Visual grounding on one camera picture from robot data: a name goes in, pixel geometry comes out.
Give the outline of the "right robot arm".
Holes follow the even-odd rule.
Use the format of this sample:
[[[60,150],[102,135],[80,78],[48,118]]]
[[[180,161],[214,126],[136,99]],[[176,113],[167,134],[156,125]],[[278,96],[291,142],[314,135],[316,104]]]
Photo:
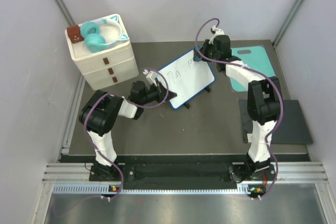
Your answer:
[[[225,73],[247,89],[247,112],[253,122],[251,146],[244,167],[231,166],[229,173],[237,183],[246,178],[258,179],[270,167],[272,130],[283,110],[279,79],[269,78],[233,56],[227,35],[216,35],[205,40],[202,47],[194,51],[194,56],[203,61],[215,62],[219,72]]]

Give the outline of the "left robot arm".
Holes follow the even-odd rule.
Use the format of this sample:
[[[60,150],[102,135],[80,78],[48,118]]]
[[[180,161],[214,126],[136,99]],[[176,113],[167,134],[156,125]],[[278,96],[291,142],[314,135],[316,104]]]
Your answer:
[[[177,97],[162,82],[154,80],[149,87],[143,81],[132,84],[128,98],[97,90],[79,114],[79,122],[93,145],[96,159],[90,168],[89,180],[114,181],[121,178],[113,147],[112,128],[118,116],[137,120],[148,103],[162,103]]]

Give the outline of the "blue-framed whiteboard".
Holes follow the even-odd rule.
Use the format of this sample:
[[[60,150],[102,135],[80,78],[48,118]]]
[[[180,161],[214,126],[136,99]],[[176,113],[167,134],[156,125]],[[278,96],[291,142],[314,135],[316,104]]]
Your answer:
[[[174,109],[183,106],[215,81],[209,64],[194,61],[193,56],[194,51],[190,50],[159,70],[167,81],[169,90],[177,94],[170,100]]]

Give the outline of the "blue whiteboard eraser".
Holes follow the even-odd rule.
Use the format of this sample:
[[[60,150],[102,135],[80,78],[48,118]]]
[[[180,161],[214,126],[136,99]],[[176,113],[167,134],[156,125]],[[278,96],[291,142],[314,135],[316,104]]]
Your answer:
[[[202,57],[200,56],[200,54],[199,54],[199,47],[195,47],[194,49],[193,49],[193,52],[194,52],[194,55],[193,55],[193,61],[195,61],[195,62],[200,62],[200,61],[202,61]]]

